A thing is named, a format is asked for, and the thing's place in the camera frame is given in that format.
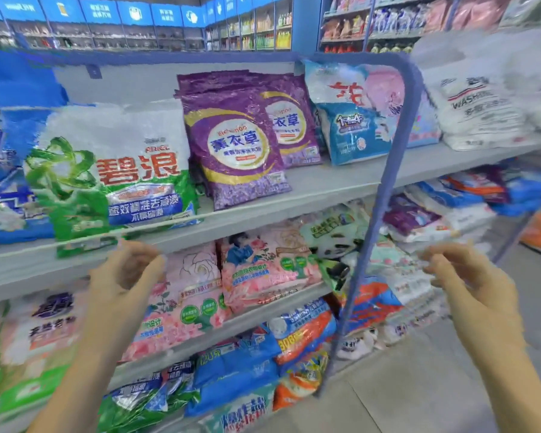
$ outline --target bottle icon on sign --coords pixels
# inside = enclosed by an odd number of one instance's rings
[[[66,6],[64,5],[64,3],[56,3],[56,5],[58,6],[58,10],[60,11],[60,14],[63,17],[67,17],[68,12],[66,12]]]
[[[138,7],[129,7],[128,12],[130,13],[130,18],[134,21],[140,21],[142,19],[142,11]]]

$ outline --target tile floor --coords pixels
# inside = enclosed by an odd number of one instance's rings
[[[504,269],[519,288],[529,353],[541,376],[541,256],[512,250]],[[496,433],[477,370],[450,321],[366,358],[321,399],[308,398],[263,423],[261,433]]]

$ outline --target forearm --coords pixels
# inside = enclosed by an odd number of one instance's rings
[[[522,349],[479,366],[501,433],[541,433],[541,380]]]
[[[79,349],[62,383],[28,433],[95,432],[98,409],[115,365],[98,353]]]

